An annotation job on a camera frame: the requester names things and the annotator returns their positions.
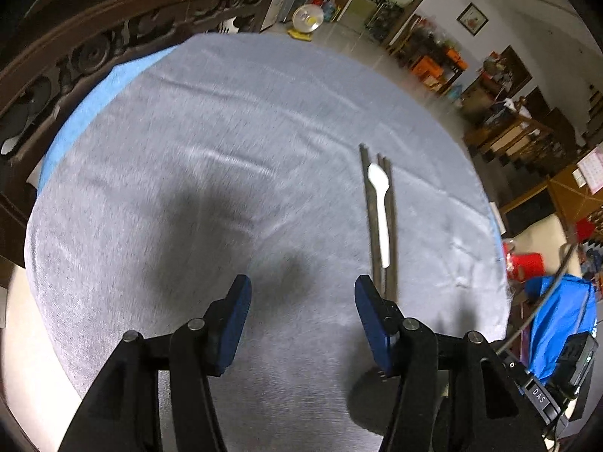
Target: spoon handle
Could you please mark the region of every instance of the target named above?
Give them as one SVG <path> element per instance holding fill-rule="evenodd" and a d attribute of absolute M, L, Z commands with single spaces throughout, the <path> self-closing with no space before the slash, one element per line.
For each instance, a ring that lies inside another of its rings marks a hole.
<path fill-rule="evenodd" d="M 385 192 L 377 196 L 377 226 L 379 227 L 379 249 L 381 250 L 381 266 L 390 266 L 390 233 L 385 215 Z"/>

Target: cable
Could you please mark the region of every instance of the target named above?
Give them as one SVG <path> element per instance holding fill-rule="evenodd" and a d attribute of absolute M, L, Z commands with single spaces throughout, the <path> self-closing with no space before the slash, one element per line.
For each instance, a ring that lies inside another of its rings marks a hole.
<path fill-rule="evenodd" d="M 532 320 L 536 317 L 536 313 L 538 313 L 538 311 L 544 305 L 544 303 L 549 299 L 549 297 L 551 297 L 551 294 L 553 294 L 553 291 L 557 288 L 557 286 L 559 285 L 559 282 L 561 282 L 563 276 L 568 271 L 569 260 L 572 257 L 572 255 L 574 254 L 577 247 L 578 247 L 578 243 L 574 243 L 569 247 L 568 252 L 566 253 L 565 257 L 563 258 L 561 266 L 557 270 L 557 272 L 556 272 L 555 276 L 553 277 L 553 280 L 551 281 L 547 290 L 545 290 L 545 292 L 538 298 L 538 300 L 536 300 L 536 307 L 534 308 L 532 314 L 530 314 L 526 318 L 526 321 L 523 322 L 523 324 L 519 327 L 519 329 L 515 333 L 513 333 L 509 338 L 507 338 L 505 340 L 505 342 L 502 344 L 502 346 L 496 351 L 496 355 L 500 355 L 505 350 L 507 350 L 511 346 L 511 344 L 515 341 L 515 339 L 519 335 L 521 335 L 522 331 L 525 330 L 528 327 L 528 325 L 532 322 Z"/>

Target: calendar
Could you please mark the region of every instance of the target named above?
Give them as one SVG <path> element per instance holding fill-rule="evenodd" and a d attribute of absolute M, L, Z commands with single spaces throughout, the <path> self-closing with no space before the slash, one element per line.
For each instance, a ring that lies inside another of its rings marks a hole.
<path fill-rule="evenodd" d="M 595 194 L 603 188 L 603 144 L 595 147 L 582 160 L 578 161 L 591 193 Z"/>

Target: chopstick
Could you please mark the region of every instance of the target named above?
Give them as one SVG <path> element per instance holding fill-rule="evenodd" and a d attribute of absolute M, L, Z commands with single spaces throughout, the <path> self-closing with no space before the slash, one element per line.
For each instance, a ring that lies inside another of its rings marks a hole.
<path fill-rule="evenodd" d="M 369 220 L 370 251 L 373 270 L 373 284 L 381 297 L 397 302 L 398 294 L 398 248 L 397 248 L 397 223 L 396 223 L 396 198 L 394 196 L 394 182 L 392 177 L 391 161 L 377 155 L 377 164 L 383 169 L 390 183 L 385 194 L 385 215 L 390 238 L 390 265 L 383 269 L 381 266 L 381 252 L 379 249 L 379 225 L 377 222 L 377 196 L 375 189 L 369 181 L 369 150 L 364 144 L 360 145 L 360 160 L 363 167 L 364 191 L 367 199 L 367 217 Z"/>

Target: ceiling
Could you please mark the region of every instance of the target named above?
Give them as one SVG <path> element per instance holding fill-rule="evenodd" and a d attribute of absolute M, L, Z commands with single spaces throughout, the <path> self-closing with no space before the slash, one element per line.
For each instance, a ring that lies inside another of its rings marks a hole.
<path fill-rule="evenodd" d="M 515 10 L 563 32 L 602 55 L 595 39 L 568 0 L 511 0 Z"/>

